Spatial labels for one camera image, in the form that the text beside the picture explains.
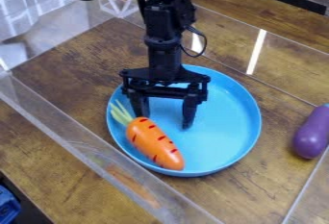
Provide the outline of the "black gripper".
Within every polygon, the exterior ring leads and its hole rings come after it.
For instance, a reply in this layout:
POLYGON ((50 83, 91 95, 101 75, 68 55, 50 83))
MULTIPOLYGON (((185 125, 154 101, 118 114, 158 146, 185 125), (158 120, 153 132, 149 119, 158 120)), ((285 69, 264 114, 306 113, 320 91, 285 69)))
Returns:
POLYGON ((182 99, 182 127, 193 125, 199 102, 207 100, 212 78, 187 70, 181 63, 181 40, 146 38, 149 66, 119 72, 123 87, 137 116, 149 117, 149 98, 182 99))

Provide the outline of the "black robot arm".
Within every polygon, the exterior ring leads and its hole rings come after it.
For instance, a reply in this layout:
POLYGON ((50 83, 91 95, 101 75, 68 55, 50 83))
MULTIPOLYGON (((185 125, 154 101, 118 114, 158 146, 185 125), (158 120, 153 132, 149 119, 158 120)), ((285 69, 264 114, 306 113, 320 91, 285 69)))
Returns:
POLYGON ((181 56, 183 31, 193 31, 195 7, 190 0, 138 0, 146 23, 145 43, 149 47, 149 67, 121 71, 122 92, 130 99, 134 113, 149 115, 151 97, 182 100, 182 126, 193 125, 197 107, 207 100, 212 78, 186 70, 181 56))

